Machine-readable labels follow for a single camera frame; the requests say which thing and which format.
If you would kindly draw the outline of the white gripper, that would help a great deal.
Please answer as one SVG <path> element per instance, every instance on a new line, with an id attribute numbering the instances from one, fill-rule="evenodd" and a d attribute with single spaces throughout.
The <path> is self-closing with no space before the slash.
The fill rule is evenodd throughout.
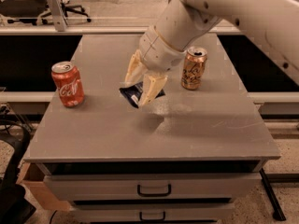
<path id="1" fill-rule="evenodd" d="M 173 49 L 158 35 L 153 25 L 139 40 L 139 49 L 132 55 L 124 84 L 132 86 L 139 80 L 143 82 L 143 92 L 138 106 L 153 102 L 168 80 L 166 72 L 185 58 L 185 51 Z"/>

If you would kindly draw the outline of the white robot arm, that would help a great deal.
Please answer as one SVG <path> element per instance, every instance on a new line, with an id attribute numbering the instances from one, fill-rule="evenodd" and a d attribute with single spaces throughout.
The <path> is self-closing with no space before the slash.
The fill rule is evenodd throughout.
<path id="1" fill-rule="evenodd" d="M 143 82 L 137 103 L 151 103 L 163 89 L 166 72 L 187 47 L 220 21 L 235 26 L 288 77 L 299 82 L 299 2 L 295 0 L 171 0 L 139 41 L 124 84 Z"/>

